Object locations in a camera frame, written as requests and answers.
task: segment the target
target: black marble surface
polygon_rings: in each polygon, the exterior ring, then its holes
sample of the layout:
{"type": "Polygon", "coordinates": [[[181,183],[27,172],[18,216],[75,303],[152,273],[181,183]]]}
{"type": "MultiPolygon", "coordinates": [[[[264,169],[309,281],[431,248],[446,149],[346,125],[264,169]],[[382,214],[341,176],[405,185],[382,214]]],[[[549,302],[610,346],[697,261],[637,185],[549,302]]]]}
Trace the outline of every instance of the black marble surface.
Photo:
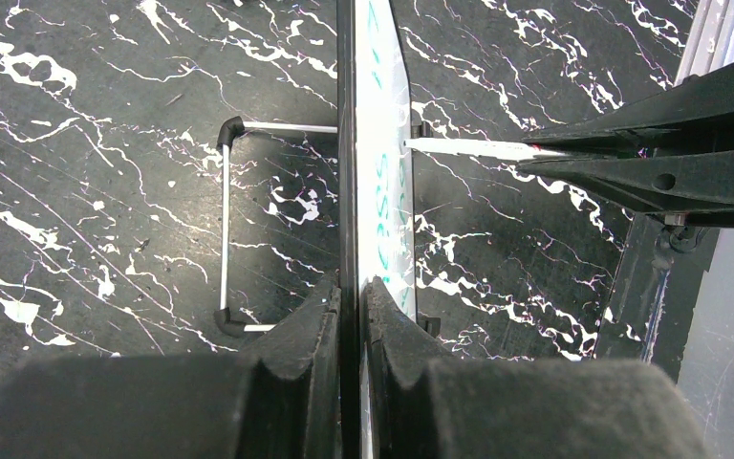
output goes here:
{"type": "MultiPolygon", "coordinates": [[[[395,1],[413,110],[516,140],[670,87],[693,0],[395,1]]],[[[233,352],[212,323],[220,123],[335,124],[331,1],[0,0],[0,382],[31,359],[233,352]]],[[[465,357],[592,357],[620,208],[417,154],[422,312],[465,357]]],[[[231,299],[275,322],[338,266],[335,139],[235,144],[231,299]]]]}

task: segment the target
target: white metal rod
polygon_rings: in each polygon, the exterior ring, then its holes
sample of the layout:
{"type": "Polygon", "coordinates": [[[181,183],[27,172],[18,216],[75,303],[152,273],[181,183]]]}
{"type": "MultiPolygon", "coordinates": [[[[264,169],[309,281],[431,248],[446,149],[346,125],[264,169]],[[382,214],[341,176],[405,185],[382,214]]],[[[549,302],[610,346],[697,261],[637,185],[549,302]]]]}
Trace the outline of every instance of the white metal rod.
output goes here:
{"type": "Polygon", "coordinates": [[[247,325],[243,327],[244,332],[270,332],[274,325],[247,325]]]}
{"type": "Polygon", "coordinates": [[[221,211],[221,309],[227,306],[227,283],[229,273],[229,145],[221,148],[224,155],[224,204],[221,211]]]}
{"type": "Polygon", "coordinates": [[[474,141],[470,139],[409,139],[404,141],[403,146],[428,153],[486,156],[507,161],[567,156],[560,151],[548,150],[526,143],[474,141]]]}
{"type": "Polygon", "coordinates": [[[304,132],[321,132],[325,134],[335,134],[338,129],[336,126],[314,126],[310,124],[287,124],[284,122],[260,122],[260,121],[243,121],[246,129],[263,129],[267,131],[304,131],[304,132]]]}

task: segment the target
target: round hole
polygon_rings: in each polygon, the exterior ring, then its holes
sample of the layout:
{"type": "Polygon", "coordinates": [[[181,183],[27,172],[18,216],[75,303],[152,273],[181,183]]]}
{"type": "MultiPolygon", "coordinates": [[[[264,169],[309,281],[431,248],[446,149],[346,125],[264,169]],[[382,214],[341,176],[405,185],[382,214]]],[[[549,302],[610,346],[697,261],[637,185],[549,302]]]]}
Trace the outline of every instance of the round hole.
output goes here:
{"type": "Polygon", "coordinates": [[[659,189],[661,191],[668,191],[669,189],[673,188],[674,185],[677,184],[677,177],[674,177],[674,174],[659,174],[656,179],[654,179],[654,182],[652,185],[654,188],[659,189]]]}

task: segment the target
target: whiteboard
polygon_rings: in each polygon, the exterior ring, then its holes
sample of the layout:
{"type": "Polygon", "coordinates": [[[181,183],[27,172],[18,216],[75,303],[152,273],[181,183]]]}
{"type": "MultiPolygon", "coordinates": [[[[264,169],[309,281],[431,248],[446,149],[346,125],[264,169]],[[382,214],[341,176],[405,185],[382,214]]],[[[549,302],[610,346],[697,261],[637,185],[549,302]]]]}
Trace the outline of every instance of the whiteboard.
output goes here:
{"type": "Polygon", "coordinates": [[[358,285],[416,319],[409,80],[389,0],[355,1],[358,285]]]}

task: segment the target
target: screw hole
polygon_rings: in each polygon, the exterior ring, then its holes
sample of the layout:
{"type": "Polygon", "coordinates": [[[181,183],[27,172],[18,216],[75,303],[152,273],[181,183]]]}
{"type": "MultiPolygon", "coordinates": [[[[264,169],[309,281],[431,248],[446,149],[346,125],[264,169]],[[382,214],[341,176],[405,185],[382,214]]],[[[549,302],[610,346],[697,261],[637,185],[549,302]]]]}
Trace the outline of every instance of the screw hole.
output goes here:
{"type": "Polygon", "coordinates": [[[659,174],[657,178],[654,179],[652,186],[660,191],[668,191],[676,184],[677,177],[674,177],[674,174],[659,174]]]}

